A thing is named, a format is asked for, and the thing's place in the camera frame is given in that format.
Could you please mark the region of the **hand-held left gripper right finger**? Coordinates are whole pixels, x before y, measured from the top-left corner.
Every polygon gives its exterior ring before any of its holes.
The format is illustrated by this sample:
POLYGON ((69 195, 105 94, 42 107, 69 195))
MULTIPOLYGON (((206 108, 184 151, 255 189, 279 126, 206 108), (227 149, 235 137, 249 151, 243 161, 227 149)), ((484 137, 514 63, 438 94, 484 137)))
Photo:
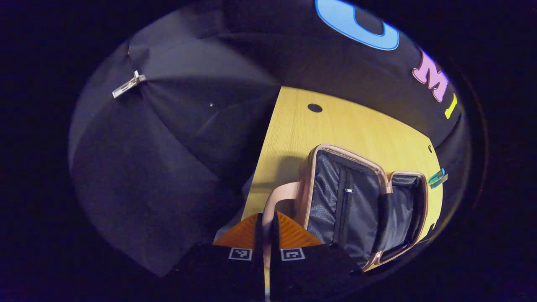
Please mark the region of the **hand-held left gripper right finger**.
POLYGON ((322 244, 277 212, 270 227, 270 300, 337 302, 366 286, 366 275, 338 243, 322 244))

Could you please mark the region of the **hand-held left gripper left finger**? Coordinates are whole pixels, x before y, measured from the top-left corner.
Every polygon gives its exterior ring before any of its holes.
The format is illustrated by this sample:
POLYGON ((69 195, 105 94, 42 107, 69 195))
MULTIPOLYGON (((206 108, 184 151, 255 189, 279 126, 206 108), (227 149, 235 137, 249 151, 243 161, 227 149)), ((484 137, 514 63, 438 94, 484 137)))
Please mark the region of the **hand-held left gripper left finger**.
POLYGON ((262 214, 196 243, 167 275, 169 302, 263 302, 262 214))

